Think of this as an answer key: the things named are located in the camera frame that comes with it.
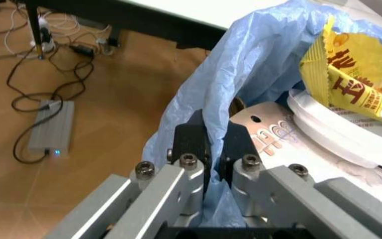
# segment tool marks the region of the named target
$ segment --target table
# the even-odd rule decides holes
[[[40,56],[43,54],[38,6],[175,41],[179,48],[200,47],[211,50],[233,21],[254,10],[284,2],[286,0],[25,0]],[[348,12],[354,19],[367,19],[382,26],[382,17],[376,13],[382,15],[382,0],[317,0],[317,2]]]

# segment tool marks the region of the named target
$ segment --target gray external hard drive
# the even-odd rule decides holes
[[[59,101],[42,101],[40,106],[47,104],[51,104],[50,109],[39,111],[35,122],[50,116],[60,107]],[[49,149],[56,157],[66,156],[69,151],[74,111],[74,102],[64,101],[63,108],[55,117],[35,127],[28,144],[30,153],[43,153]]]

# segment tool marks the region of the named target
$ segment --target table leg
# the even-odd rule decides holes
[[[35,40],[38,57],[39,59],[43,59],[42,39],[41,39],[41,33],[39,28],[37,6],[32,3],[27,3],[26,9],[27,9],[27,14],[29,14],[30,28],[32,28],[33,38]]]

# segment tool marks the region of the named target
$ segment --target blue plastic bag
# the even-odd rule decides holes
[[[299,62],[315,41],[328,15],[335,16],[334,31],[363,32],[382,42],[382,28],[364,20],[353,21],[332,7],[290,0],[255,11],[232,24],[216,47],[182,84],[164,112],[158,133],[144,148],[143,160],[159,168],[173,144],[175,126],[198,109],[212,143],[213,165],[222,151],[228,107],[238,95],[248,105],[275,101],[301,81]],[[245,223],[225,181],[216,171],[203,204],[202,226],[244,227]]]

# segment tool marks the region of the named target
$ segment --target plastic wrapper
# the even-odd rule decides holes
[[[299,63],[322,32],[328,15],[335,17],[336,32],[363,32],[382,43],[382,28],[364,20],[353,21],[341,11],[305,0],[290,0],[258,10],[237,20],[211,54],[182,84],[167,106],[159,131],[146,143],[143,160],[159,168],[173,145],[175,126],[203,109],[217,165],[229,120],[228,107],[239,96],[247,105],[275,101],[301,82]],[[225,181],[212,170],[204,199],[202,226],[243,227],[238,207]]]
[[[334,105],[382,121],[382,45],[362,33],[323,33],[300,63],[310,94],[328,107]]]

